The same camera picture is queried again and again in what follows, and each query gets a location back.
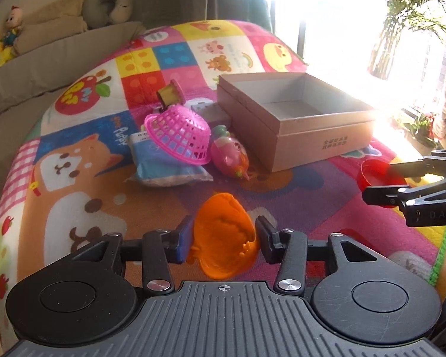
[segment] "red checkered pattern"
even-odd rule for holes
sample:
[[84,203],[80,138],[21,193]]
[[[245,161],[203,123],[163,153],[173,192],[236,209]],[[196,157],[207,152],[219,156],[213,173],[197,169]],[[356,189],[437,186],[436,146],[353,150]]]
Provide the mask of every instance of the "red checkered pattern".
[[0,218],[10,208],[25,201],[26,190],[33,169],[33,160],[37,154],[39,143],[39,139],[28,141],[21,146],[15,156],[0,199]]

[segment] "pink plastic strainer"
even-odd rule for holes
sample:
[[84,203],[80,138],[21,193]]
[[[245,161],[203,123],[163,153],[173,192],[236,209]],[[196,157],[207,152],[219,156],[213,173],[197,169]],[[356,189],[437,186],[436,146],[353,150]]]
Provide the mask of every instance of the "pink plastic strainer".
[[210,162],[211,130],[194,111],[174,104],[161,114],[146,116],[144,125],[149,137],[172,157],[192,165]]

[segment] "plant trunk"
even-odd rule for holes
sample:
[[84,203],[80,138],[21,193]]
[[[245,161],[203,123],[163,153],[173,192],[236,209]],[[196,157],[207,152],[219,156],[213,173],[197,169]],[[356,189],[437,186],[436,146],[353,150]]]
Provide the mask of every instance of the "plant trunk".
[[396,16],[389,15],[386,17],[379,40],[374,45],[370,55],[367,70],[373,76],[384,80],[388,79],[402,29],[403,25],[398,23]]

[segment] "orange plastic peel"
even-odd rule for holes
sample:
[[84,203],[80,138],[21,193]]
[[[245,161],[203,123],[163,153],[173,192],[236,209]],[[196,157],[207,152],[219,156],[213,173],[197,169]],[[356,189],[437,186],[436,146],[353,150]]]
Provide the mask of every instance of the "orange plastic peel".
[[254,264],[259,251],[255,226],[229,193],[217,193],[200,207],[187,262],[196,259],[212,279],[229,279]]

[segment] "play mat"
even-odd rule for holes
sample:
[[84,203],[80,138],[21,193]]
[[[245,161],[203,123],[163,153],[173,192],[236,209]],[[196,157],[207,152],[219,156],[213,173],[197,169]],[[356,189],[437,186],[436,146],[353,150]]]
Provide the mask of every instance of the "play mat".
[[[233,194],[253,219],[309,238],[339,231],[408,268],[446,296],[446,227],[407,228],[400,212],[362,201],[355,178],[370,157],[398,158],[373,140],[363,150],[268,173],[250,154],[249,181],[224,177],[207,165],[213,182],[144,188],[127,138],[140,131],[157,105],[156,90],[177,80],[187,99],[215,100],[220,73],[305,71],[300,58],[274,35],[251,23],[201,21],[148,31],[74,83],[30,132],[17,153],[0,201],[0,334],[16,341],[5,314],[17,281],[108,232],[140,238],[174,229],[215,192]],[[328,148],[341,141],[328,140]],[[205,279],[193,264],[171,266],[182,279]],[[262,256],[240,279],[274,280],[277,267]],[[141,264],[126,277],[140,282]],[[309,264],[316,283],[323,265]]]

